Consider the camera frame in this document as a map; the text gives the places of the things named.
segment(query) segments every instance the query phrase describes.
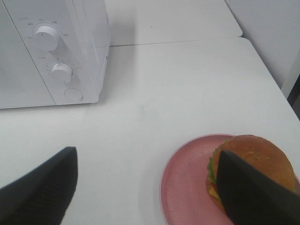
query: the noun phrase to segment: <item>white knob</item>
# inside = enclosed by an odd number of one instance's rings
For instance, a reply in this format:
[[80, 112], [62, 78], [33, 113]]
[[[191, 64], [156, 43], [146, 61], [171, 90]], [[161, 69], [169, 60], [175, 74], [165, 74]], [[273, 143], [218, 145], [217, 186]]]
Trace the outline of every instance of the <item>white knob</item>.
[[53, 51], [58, 46], [60, 35], [54, 28], [42, 26], [37, 29], [33, 40], [41, 50]]
[[67, 84], [72, 80], [73, 70], [67, 64], [58, 63], [53, 66], [51, 76], [54, 80]]

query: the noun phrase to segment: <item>table surface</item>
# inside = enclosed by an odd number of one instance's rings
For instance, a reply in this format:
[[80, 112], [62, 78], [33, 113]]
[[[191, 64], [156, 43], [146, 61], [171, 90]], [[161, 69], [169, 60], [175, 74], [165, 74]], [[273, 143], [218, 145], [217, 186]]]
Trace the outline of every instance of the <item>table surface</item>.
[[240, 37], [224, 0], [106, 0], [111, 45]]
[[163, 168], [198, 136], [269, 139], [300, 175], [300, 123], [249, 41], [112, 47], [100, 102], [0, 110], [0, 184], [66, 146], [77, 190], [63, 225], [164, 225]]

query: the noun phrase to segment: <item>microwave oven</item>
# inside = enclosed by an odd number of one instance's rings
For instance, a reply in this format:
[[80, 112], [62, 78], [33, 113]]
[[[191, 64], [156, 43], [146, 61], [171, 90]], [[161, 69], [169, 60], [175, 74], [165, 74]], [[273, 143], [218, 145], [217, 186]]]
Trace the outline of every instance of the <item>microwave oven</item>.
[[0, 0], [0, 108], [97, 102], [109, 46], [104, 0]]

